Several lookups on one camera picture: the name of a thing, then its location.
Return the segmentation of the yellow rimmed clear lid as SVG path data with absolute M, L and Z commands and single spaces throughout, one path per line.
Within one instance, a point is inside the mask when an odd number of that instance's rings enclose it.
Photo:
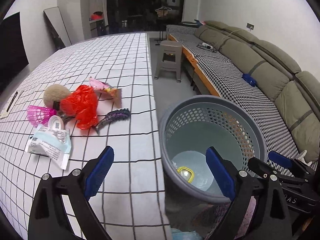
M 195 174 L 193 170 L 188 167 L 181 166 L 177 169 L 178 174 L 182 176 L 182 178 L 187 181 L 189 184 L 193 181 Z

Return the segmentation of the white blue paper wrapper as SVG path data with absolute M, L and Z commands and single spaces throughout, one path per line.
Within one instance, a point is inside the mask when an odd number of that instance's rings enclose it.
M 39 124 L 33 136 L 25 146 L 25 152 L 46 155 L 56 165 L 65 170 L 71 154 L 72 143 L 69 132 L 64 129 L 52 129 Z

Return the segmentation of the small round clear lid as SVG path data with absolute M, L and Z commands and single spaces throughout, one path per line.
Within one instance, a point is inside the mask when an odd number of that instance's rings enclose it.
M 63 130 L 64 129 L 63 120 L 59 116 L 53 115 L 49 118 L 48 127 L 54 130 Z

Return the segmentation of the pink mesh shell wrapper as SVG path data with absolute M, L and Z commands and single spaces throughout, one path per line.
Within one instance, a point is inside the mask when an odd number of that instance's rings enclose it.
M 27 119 L 34 127 L 39 124 L 47 124 L 49 119 L 56 114 L 57 111 L 55 109 L 51 109 L 48 107 L 40 107 L 34 105 L 30 105 L 27 107 Z

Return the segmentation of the red plastic bag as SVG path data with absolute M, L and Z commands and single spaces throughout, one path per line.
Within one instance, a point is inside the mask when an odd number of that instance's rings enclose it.
M 98 123 L 98 98 L 91 86 L 80 85 L 60 102 L 60 110 L 67 116 L 75 116 L 77 128 L 87 130 Z

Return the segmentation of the dark grey ribbon bow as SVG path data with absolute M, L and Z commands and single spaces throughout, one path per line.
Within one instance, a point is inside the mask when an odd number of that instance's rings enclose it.
M 99 134 L 100 130 L 106 125 L 119 120 L 126 120 L 130 117 L 131 112 L 128 108 L 117 109 L 107 113 L 95 126 L 92 126 L 94 131 Z

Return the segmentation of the pink snack packet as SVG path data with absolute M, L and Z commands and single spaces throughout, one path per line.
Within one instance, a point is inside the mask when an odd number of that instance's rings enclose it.
M 111 98 L 117 108 L 122 107 L 122 91 L 121 88 L 115 88 L 108 83 L 101 82 L 92 77 L 89 78 L 89 85 L 95 92 L 107 94 Z

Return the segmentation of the grey perforated trash basket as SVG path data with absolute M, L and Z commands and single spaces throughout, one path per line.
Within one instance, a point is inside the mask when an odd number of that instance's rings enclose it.
M 237 170 L 249 175 L 248 161 L 256 157 L 267 161 L 267 148 L 261 129 L 251 116 L 226 99 L 198 95 L 169 107 L 159 122 L 159 138 L 165 182 L 173 190 L 201 202 L 228 203 L 215 178 L 207 191 L 186 182 L 171 160 L 184 151 L 197 151 L 206 156 L 214 147 L 218 154 L 230 161 Z

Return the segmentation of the clear plastic container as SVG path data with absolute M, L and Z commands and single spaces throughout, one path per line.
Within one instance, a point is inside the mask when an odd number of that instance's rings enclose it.
M 193 185 L 201 191 L 207 191 L 211 187 L 214 177 L 206 163 L 206 157 L 202 153 L 197 151 L 184 151 L 174 156 L 171 162 L 176 171 L 181 166 L 193 170 L 195 177 L 190 185 Z

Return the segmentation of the light blue cloth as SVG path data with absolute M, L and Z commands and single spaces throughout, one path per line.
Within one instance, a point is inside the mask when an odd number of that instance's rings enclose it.
M 181 231 L 171 228 L 171 235 L 173 240 L 203 240 L 203 237 L 196 231 Z

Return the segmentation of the blue item on sofa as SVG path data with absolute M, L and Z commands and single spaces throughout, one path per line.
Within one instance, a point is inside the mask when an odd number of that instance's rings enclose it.
M 253 77 L 251 77 L 251 75 L 250 74 L 243 74 L 242 75 L 242 78 L 250 85 L 250 86 L 252 86 L 252 87 L 256 87 L 257 86 L 257 82 L 256 82 L 256 80 L 253 78 Z

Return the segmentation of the beige fluffy round pouch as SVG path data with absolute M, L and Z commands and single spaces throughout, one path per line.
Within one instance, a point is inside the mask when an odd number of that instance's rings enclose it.
M 67 98 L 71 91 L 60 84 L 53 84 L 49 86 L 43 94 L 44 105 L 48 108 L 59 111 L 61 100 Z

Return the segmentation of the black marker pen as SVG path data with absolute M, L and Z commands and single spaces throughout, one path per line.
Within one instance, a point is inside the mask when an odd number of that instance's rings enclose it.
M 17 96 L 18 96 L 18 91 L 16 91 L 15 94 L 14 94 L 14 96 L 12 97 L 12 100 L 11 100 L 11 102 L 9 103 L 8 107 L 7 107 L 7 113 L 9 112 L 12 104 L 15 102 Z

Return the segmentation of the grey plastic stool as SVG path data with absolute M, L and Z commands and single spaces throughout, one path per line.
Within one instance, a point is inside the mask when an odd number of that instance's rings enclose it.
M 181 82 L 182 48 L 180 42 L 171 40 L 164 40 L 159 44 L 154 79 L 158 79 L 161 70 L 165 70 L 175 72 L 176 81 Z

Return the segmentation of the teal item on sofa end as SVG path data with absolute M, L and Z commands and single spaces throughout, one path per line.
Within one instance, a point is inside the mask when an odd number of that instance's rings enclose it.
M 183 22 L 180 22 L 179 25 L 182 25 L 185 27 L 199 28 L 200 26 L 205 25 L 205 23 L 203 21 L 194 20 L 193 22 L 183 21 Z

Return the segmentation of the black television screen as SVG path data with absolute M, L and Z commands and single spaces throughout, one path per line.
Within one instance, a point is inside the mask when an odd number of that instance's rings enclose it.
M 22 40 L 19 12 L 2 21 L 0 35 L 0 89 L 2 94 L 13 78 L 29 64 Z

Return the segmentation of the clothes hanger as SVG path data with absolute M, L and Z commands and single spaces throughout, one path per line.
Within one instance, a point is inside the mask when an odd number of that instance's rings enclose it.
M 170 11 L 172 11 L 172 9 L 170 7 L 166 7 L 166 6 L 162 6 L 162 7 L 155 10 L 155 12 L 157 13 L 157 16 L 159 18 L 167 17 L 167 15 Z

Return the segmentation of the leaning mirror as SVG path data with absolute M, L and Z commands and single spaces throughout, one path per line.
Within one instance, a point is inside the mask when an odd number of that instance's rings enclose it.
M 56 50 L 71 46 L 72 44 L 62 19 L 60 9 L 58 7 L 47 8 L 44 9 L 43 14 L 47 29 Z

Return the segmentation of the red item on shelf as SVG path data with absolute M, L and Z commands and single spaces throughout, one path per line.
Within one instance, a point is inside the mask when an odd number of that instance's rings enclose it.
M 90 16 L 90 21 L 95 21 L 95 20 L 103 20 L 103 12 L 102 11 L 96 11 Z

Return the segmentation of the wall socket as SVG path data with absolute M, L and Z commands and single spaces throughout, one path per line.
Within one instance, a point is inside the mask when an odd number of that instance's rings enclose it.
M 254 25 L 250 24 L 250 23 L 247 23 L 247 26 L 246 26 L 248 29 L 251 29 L 253 30 L 254 29 Z

